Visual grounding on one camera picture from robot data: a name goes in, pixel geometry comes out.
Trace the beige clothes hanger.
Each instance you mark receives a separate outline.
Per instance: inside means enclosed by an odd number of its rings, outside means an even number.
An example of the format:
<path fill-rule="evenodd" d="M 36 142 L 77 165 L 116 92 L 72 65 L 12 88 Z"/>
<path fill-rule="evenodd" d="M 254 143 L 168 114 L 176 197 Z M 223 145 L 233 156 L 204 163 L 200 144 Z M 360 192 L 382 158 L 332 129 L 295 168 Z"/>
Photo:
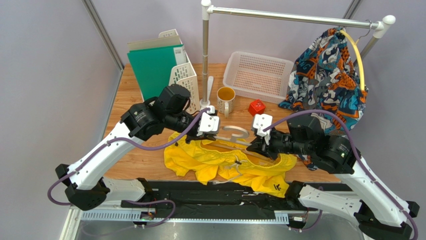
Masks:
<path fill-rule="evenodd" d="M 246 141 L 246 139 L 250 136 L 250 133 L 248 130 L 242 127 L 233 126 L 233 125 L 223 126 L 221 130 L 231 131 L 231 135 L 229 137 L 222 137 L 222 136 L 217 136 L 216 134 L 213 134 L 213 133 L 204 134 L 207 140 L 212 141 L 212 144 L 211 144 L 212 146 L 221 148 L 221 149 L 230 150 L 230 151 L 239 150 L 248 156 L 261 159 L 271 164 L 275 162 L 274 159 L 271 159 L 264 155 L 247 150 L 247 147 L 251 145 L 250 142 Z"/>

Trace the yellow shorts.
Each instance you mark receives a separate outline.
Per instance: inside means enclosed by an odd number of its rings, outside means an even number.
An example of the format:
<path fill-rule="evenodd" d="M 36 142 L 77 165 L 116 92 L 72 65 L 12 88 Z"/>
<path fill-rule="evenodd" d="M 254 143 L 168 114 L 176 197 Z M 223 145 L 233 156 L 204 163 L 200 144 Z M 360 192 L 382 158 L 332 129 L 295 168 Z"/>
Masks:
<path fill-rule="evenodd" d="M 276 160 L 243 152 L 243 145 L 223 140 L 201 140 L 186 143 L 184 139 L 164 149 L 164 164 L 177 176 L 194 172 L 198 182 L 206 185 L 217 176 L 223 183 L 233 182 L 254 192 L 282 198 L 289 188 L 286 173 L 297 163 L 297 157 L 279 154 Z"/>

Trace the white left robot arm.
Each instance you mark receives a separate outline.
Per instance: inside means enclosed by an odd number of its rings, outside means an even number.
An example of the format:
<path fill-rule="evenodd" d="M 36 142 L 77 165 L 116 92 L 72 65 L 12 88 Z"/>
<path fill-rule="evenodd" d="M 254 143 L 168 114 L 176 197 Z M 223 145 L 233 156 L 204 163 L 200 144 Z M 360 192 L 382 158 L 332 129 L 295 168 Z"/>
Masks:
<path fill-rule="evenodd" d="M 159 151 L 184 139 L 187 143 L 213 140 L 220 130 L 220 118 L 209 105 L 198 114 L 188 113 L 190 91 L 172 84 L 159 96 L 132 105 L 112 131 L 77 162 L 60 164 L 55 172 L 65 185 L 67 204 L 92 210 L 104 202 L 140 201 L 148 192 L 141 178 L 122 180 L 105 176 L 122 157 L 138 148 Z"/>

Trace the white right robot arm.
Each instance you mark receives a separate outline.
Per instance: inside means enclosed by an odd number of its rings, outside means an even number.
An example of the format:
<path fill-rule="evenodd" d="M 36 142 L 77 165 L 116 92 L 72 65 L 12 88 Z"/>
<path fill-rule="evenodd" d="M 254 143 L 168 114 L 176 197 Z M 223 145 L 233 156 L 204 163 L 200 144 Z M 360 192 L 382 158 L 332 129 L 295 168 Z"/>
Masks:
<path fill-rule="evenodd" d="M 351 199 L 293 181 L 285 192 L 288 204 L 334 214 L 354 223 L 374 240 L 416 240 L 419 205 L 393 193 L 371 170 L 349 135 L 328 135 L 314 110 L 284 118 L 289 131 L 276 129 L 271 115 L 256 114 L 255 139 L 247 150 L 275 160 L 279 154 L 306 155 L 319 169 L 339 178 L 357 197 Z"/>

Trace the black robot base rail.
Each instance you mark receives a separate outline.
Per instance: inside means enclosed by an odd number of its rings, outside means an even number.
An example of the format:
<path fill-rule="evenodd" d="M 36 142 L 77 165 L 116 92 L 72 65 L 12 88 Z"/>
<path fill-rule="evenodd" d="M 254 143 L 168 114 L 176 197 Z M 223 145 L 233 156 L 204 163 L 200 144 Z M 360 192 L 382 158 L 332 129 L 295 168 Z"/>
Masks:
<path fill-rule="evenodd" d="M 147 181 L 147 193 L 140 199 L 158 218 L 172 213 L 174 219 L 274 220 L 276 211 L 313 212 L 299 203 L 237 183 L 203 185 L 195 181 Z"/>

